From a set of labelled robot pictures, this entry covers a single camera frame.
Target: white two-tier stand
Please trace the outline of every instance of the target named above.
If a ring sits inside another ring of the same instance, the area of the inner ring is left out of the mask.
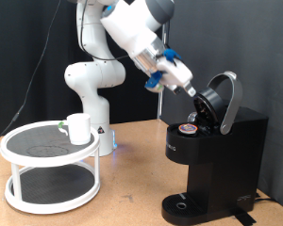
[[[14,136],[26,130],[30,130],[42,126],[56,125],[57,133],[59,133],[58,123],[59,121],[43,121],[43,122],[28,124],[9,132],[2,139],[0,153],[5,159],[7,159],[11,163],[11,172],[12,172],[12,176],[8,179],[6,185],[5,195],[8,203],[14,208],[32,214],[60,213],[71,209],[75,209],[78,206],[83,205],[84,203],[90,201],[99,191],[100,142],[99,142],[98,133],[93,128],[92,128],[92,135],[94,137],[93,143],[91,143],[91,145],[75,153],[65,154],[61,156],[53,156],[53,157],[35,157],[35,156],[26,156],[26,155],[17,154],[12,151],[11,147],[9,147],[10,150],[8,149],[8,145],[7,145],[8,141],[11,140]],[[91,154],[94,154],[94,168],[89,164],[81,161],[84,158],[91,156]],[[21,188],[22,174],[29,172],[30,170],[33,170],[35,168],[55,168],[66,165],[79,166],[92,174],[92,177],[94,177],[94,184],[86,193],[80,195],[79,197],[75,197],[74,199],[60,203],[39,204],[39,203],[30,203],[23,201],[23,193]]]

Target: mug handle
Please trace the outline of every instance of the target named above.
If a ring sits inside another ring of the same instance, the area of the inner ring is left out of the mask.
[[[68,132],[62,128],[62,125],[63,125],[63,124],[64,124],[64,121],[60,121],[60,122],[58,123],[58,129],[59,129],[59,131],[60,131],[61,133],[64,133],[64,134],[66,134],[66,136],[68,136]]]

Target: round stand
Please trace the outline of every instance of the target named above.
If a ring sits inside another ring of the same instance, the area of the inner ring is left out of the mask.
[[[55,214],[90,201],[100,188],[99,136],[72,145],[59,121],[29,124],[9,132],[0,153],[11,163],[6,185],[10,205],[32,214]],[[94,154],[94,168],[80,160]]]

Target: wooden table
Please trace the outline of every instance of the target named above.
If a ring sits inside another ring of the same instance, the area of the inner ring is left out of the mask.
[[[169,195],[186,191],[188,166],[166,157],[167,126],[160,120],[111,125],[118,148],[100,158],[99,193],[85,205],[61,214],[39,216],[10,207],[4,197],[10,163],[0,154],[0,225],[170,225],[161,216],[161,202]],[[93,158],[85,162],[93,164]],[[249,214],[257,226],[283,226],[283,207],[276,202],[259,202]],[[203,225],[241,226],[233,217]]]

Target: black mesh surface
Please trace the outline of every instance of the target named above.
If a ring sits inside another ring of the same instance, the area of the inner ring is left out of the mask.
[[[68,126],[63,125],[63,129],[68,131]],[[69,136],[61,133],[58,125],[47,125],[25,130],[12,137],[7,144],[8,149],[16,154],[33,157],[55,157],[76,153],[88,147],[88,144],[73,145]]]
[[[77,165],[35,168],[20,178],[23,201],[36,204],[67,202],[87,193],[94,185],[93,174]]]

